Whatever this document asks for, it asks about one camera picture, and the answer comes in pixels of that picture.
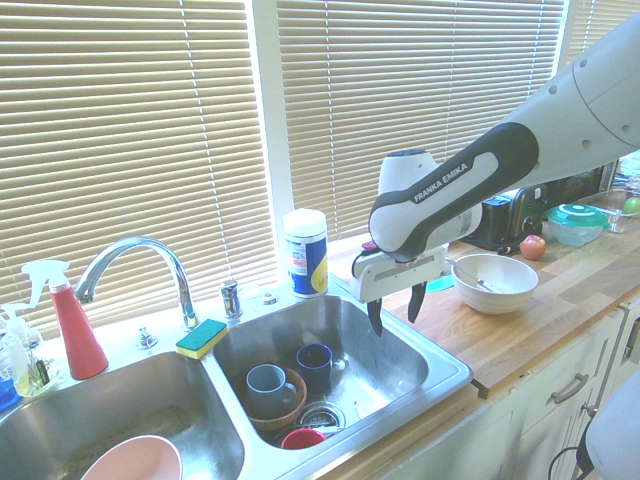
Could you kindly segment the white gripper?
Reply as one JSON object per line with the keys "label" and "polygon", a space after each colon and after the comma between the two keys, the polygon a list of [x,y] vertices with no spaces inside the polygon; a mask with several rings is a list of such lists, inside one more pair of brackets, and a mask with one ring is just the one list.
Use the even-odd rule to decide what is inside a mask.
{"label": "white gripper", "polygon": [[446,256],[447,244],[426,250],[408,262],[396,261],[377,247],[360,252],[352,263],[350,293],[356,300],[368,302],[368,317],[378,337],[383,332],[382,298],[412,287],[407,319],[414,323],[424,301],[426,282],[443,273]]}

